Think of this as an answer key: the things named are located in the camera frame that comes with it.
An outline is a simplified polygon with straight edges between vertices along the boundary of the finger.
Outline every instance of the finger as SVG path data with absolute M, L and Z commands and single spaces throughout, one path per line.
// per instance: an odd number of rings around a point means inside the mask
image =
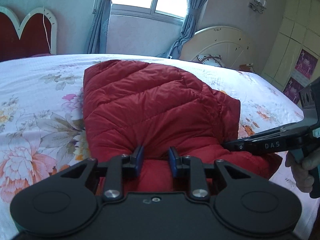
M 304 170 L 302 166 L 297 163 L 291 166 L 291 172 L 294 180 L 299 184 L 303 184 L 309 175 L 308 171 Z
M 307 171 L 316 168 L 318 165 L 320 165 L 320 148 L 316 149 L 302 161 L 302 167 Z
M 308 177 L 304 181 L 305 187 L 311 187 L 315 182 L 315 178 L 311 175 L 308 175 Z
M 293 155 L 291 152 L 288 152 L 287 155 L 285 156 L 285 163 L 284 165 L 286 167 L 291 167 L 292 165 L 294 165 L 296 163 Z
M 300 185 L 298 183 L 296 183 L 296 185 L 297 185 L 297 188 L 303 193 L 310 193 L 312 191 L 312 189 L 313 189 L 312 186 L 311 187 L 305 187 L 304 185 Z

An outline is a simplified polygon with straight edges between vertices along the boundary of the quilted fabric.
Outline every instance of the quilted fabric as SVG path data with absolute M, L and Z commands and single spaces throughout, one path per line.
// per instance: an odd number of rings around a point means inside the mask
M 184 187 L 172 179 L 170 146 L 181 156 L 204 163 L 225 159 L 270 178 L 281 157 L 229 152 L 220 145 L 237 138 L 239 116 L 239 100 L 172 66 L 110 60 L 84 72 L 84 124 L 92 157 L 103 162 L 145 147 L 141 175 L 124 182 L 125 192 Z

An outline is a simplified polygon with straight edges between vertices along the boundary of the framed picture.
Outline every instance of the framed picture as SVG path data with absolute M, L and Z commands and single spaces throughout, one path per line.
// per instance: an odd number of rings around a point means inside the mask
M 303 89 L 303 86 L 293 79 L 292 77 L 289 79 L 283 93 L 295 104 L 297 104 L 300 100 L 299 92 Z
M 316 68 L 318 60 L 304 49 L 301 50 L 299 59 L 296 63 L 295 69 L 304 75 L 306 78 L 311 79 L 311 76 Z

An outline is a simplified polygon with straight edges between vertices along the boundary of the blue curtain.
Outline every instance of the blue curtain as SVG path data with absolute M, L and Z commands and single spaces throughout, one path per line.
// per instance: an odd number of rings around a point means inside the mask
M 190 40 L 196 32 L 197 21 L 201 8 L 207 0 L 188 0 L 187 15 L 184 18 L 180 37 L 171 48 L 159 57 L 179 59 L 183 44 Z
M 111 5 L 111 0 L 101 0 L 85 43 L 85 54 L 106 53 Z

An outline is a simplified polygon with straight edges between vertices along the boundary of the wooden bed frame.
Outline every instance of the wooden bed frame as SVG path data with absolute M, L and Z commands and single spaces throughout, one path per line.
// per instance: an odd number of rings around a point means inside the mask
M 56 54 L 57 27 L 57 20 L 48 9 L 35 8 L 20 24 L 12 10 L 0 6 L 0 62 L 50 53 L 48 42 L 51 54 Z
M 238 69 L 240 65 L 256 64 L 253 42 L 241 31 L 229 26 L 214 26 L 195 33 L 183 45 L 180 60 L 195 61 L 200 54 L 221 55 L 227 68 Z

